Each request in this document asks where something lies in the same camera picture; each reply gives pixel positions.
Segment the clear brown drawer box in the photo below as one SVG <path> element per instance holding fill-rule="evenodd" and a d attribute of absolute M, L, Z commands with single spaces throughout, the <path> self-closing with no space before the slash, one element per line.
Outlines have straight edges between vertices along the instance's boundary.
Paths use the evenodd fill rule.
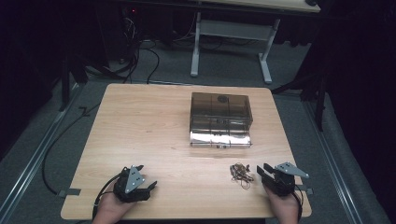
<path fill-rule="evenodd" d="M 253 122 L 247 95 L 193 92 L 190 144 L 192 147 L 250 147 Z"/>

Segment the grey tape strip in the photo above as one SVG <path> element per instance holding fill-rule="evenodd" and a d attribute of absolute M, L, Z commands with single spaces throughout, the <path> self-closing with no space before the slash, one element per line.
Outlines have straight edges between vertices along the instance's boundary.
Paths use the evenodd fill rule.
<path fill-rule="evenodd" d="M 314 194 L 314 191 L 312 188 L 309 188 L 307 185 L 296 185 L 297 190 L 304 191 L 307 195 L 312 195 Z"/>
<path fill-rule="evenodd" d="M 78 196 L 80 192 L 81 189 L 61 189 L 57 196 L 65 199 L 69 195 Z"/>

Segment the pile of rubber bands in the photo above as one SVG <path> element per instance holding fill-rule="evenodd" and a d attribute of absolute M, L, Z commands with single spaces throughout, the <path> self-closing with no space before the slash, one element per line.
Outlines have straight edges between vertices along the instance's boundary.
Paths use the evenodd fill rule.
<path fill-rule="evenodd" d="M 249 165 L 237 162 L 230 166 L 232 181 L 239 181 L 242 189 L 249 189 L 254 178 L 249 174 Z"/>

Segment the metal floor rail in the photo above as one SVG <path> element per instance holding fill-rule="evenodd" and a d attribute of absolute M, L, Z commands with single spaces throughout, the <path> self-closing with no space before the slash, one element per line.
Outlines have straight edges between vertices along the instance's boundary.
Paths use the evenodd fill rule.
<path fill-rule="evenodd" d="M 311 125 L 313 126 L 318 141 L 320 143 L 321 153 L 324 157 L 325 166 L 331 176 L 332 183 L 337 192 L 338 198 L 346 212 L 346 216 L 350 224 L 363 224 L 361 215 L 357 209 L 357 206 L 352 199 L 347 182 L 343 178 L 343 175 L 334 159 L 331 152 L 330 146 L 325 138 L 324 133 L 318 128 L 315 120 L 314 107 L 310 103 L 303 103 L 304 111 L 307 114 Z"/>
<path fill-rule="evenodd" d="M 29 162 L 25 165 L 12 190 L 0 206 L 0 224 L 7 224 L 10 220 L 24 192 L 29 187 L 38 168 L 44 160 L 44 155 L 50 148 L 50 144 L 54 141 L 55 133 L 59 130 L 64 117 L 66 116 L 71 105 L 82 92 L 83 88 L 84 84 L 74 84 L 71 89 L 70 101 L 65 104 L 62 110 L 57 111 L 56 117 L 46 130 L 43 138 L 39 142 L 39 145 L 35 149 L 35 152 L 31 156 Z"/>

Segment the black metal stand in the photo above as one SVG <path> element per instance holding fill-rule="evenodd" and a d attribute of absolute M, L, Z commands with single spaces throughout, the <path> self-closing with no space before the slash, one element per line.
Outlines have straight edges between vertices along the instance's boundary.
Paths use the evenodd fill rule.
<path fill-rule="evenodd" d="M 70 77 L 73 77 L 77 84 L 85 85 L 88 82 L 88 76 L 85 72 L 83 57 L 77 54 L 67 55 L 62 63 L 62 105 L 61 111 L 65 111 L 70 103 Z"/>
<path fill-rule="evenodd" d="M 271 90 L 272 94 L 280 94 L 286 90 L 301 90 L 300 99 L 302 101 L 316 101 L 314 112 L 315 124 L 322 132 L 322 116 L 325 109 L 326 84 L 330 66 L 328 63 L 319 65 L 312 72 L 304 72 L 293 81 Z"/>

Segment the person's left hand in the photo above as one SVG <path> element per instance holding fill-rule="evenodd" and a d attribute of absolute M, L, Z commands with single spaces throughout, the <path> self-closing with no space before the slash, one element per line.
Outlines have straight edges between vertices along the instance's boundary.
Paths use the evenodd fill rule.
<path fill-rule="evenodd" d="M 135 203 L 123 203 L 113 192 L 106 193 L 99 202 L 92 224 L 116 224 L 134 206 Z"/>

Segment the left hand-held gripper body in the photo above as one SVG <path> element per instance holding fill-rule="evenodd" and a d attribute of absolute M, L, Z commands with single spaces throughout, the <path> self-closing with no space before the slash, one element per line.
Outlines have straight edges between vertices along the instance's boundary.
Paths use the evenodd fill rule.
<path fill-rule="evenodd" d="M 150 191 L 140 188 L 144 182 L 145 179 L 140 171 L 134 169 L 133 166 L 130 168 L 124 167 L 114 185 L 113 192 L 123 203 L 147 201 L 150 197 Z"/>

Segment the white metal frame desk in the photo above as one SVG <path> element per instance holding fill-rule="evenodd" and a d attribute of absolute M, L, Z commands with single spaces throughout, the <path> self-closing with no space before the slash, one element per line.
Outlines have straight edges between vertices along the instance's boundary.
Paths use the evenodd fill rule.
<path fill-rule="evenodd" d="M 280 12 L 320 12 L 317 0 L 197 0 L 197 3 L 199 6 L 202 6 L 204 3 L 218 3 L 232 6 L 260 7 L 275 9 Z M 209 35 L 264 41 L 266 46 L 264 47 L 264 51 L 258 54 L 258 59 L 264 82 L 266 84 L 272 83 L 267 57 L 276 37 L 280 18 L 274 19 L 272 25 L 259 25 L 232 21 L 219 21 L 218 19 L 202 19 L 201 13 L 197 12 L 195 19 L 194 48 L 191 59 L 192 77 L 197 77 L 199 74 L 200 37 L 202 35 Z"/>

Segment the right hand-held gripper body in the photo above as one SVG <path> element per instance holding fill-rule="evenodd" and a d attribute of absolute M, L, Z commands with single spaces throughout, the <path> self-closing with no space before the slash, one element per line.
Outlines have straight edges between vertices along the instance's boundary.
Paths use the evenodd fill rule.
<path fill-rule="evenodd" d="M 262 178 L 262 183 L 279 197 L 288 196 L 295 191 L 296 176 L 309 178 L 308 173 L 288 161 L 280 163 L 273 168 L 274 172 L 269 174 L 262 167 L 265 173 L 264 177 Z"/>

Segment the person's right hand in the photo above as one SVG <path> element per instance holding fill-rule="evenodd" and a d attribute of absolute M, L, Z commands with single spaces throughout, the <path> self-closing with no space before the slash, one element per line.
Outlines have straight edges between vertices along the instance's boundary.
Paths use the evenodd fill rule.
<path fill-rule="evenodd" d="M 263 186 L 268 194 L 271 209 L 279 224 L 298 224 L 299 203 L 291 194 L 279 197 L 267 186 Z"/>

